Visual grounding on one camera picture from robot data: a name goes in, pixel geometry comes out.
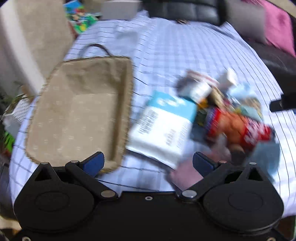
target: basket handle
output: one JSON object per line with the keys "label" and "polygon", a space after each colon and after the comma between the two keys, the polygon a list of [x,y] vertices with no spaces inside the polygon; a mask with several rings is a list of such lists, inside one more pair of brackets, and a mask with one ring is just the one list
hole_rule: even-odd
{"label": "basket handle", "polygon": [[110,54],[110,52],[106,49],[105,46],[103,46],[103,45],[101,45],[101,44],[91,43],[91,44],[86,45],[83,49],[81,49],[81,50],[79,51],[79,53],[78,53],[78,57],[79,57],[79,58],[82,58],[82,56],[83,56],[83,54],[85,53],[86,49],[88,49],[88,47],[92,47],[92,46],[94,46],[94,47],[99,47],[99,48],[101,48],[102,50],[104,50],[104,51],[106,52],[107,55],[109,55],[110,57],[112,56],[112,55]]}

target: wet wipes package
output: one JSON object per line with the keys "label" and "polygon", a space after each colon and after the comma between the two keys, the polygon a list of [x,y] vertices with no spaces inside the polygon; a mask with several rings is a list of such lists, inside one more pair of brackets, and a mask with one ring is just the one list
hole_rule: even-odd
{"label": "wet wipes package", "polygon": [[192,101],[155,91],[129,131],[126,148],[176,169],[196,111]]}

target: checkered bedsheet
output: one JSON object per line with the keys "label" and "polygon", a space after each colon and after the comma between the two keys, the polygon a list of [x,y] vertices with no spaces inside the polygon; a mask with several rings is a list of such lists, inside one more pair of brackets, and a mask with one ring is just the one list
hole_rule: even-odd
{"label": "checkered bedsheet", "polygon": [[[265,123],[272,125],[281,144],[281,158],[274,186],[285,204],[284,216],[296,214],[296,120],[292,111],[271,113],[271,100],[280,98],[281,89],[260,60],[233,27],[224,23],[217,27],[208,23],[191,22],[180,25],[175,21],[149,18],[142,11],[132,21],[99,21],[81,34],[65,59],[75,59],[89,43],[105,45],[113,55],[130,56],[134,67],[134,90],[131,122],[142,112],[154,90],[175,94],[174,84],[186,69],[208,73],[217,78],[228,67],[234,69],[240,82],[248,82],[262,104]],[[104,55],[101,49],[89,47],[85,57]],[[37,167],[24,153],[24,139],[32,104],[19,131],[10,164],[12,200],[19,194]],[[200,148],[189,140],[185,156]],[[169,169],[149,158],[127,152],[120,168],[98,179],[116,192],[171,191],[167,182]]]}

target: barcode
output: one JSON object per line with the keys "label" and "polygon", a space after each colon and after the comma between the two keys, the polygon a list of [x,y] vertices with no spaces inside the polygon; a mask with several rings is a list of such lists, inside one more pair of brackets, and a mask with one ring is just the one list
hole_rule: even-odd
{"label": "barcode", "polygon": [[181,148],[184,141],[186,140],[186,133],[188,132],[188,129],[189,129],[189,124],[184,124],[182,129],[181,129],[181,132],[180,132],[180,135],[179,135],[179,139],[177,141],[177,147],[178,148]]}
{"label": "barcode", "polygon": [[139,123],[140,124],[139,133],[149,134],[157,117],[158,117],[158,114],[153,110],[150,110],[146,116],[143,116],[141,123]]}
{"label": "barcode", "polygon": [[173,130],[173,129],[170,130],[170,132],[168,133],[168,139],[167,139],[167,141],[166,141],[166,144],[167,144],[167,145],[170,146],[170,145],[172,144],[172,141],[173,141],[173,139],[174,139],[174,135],[175,135],[175,133],[176,133],[175,130]]}

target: beige basket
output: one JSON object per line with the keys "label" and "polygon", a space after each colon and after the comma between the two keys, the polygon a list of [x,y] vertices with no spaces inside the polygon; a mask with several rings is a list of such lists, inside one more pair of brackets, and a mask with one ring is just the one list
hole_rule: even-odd
{"label": "beige basket", "polygon": [[97,151],[103,171],[121,164],[133,90],[128,57],[85,58],[61,63],[49,77],[28,127],[26,153],[36,163],[63,166]]}

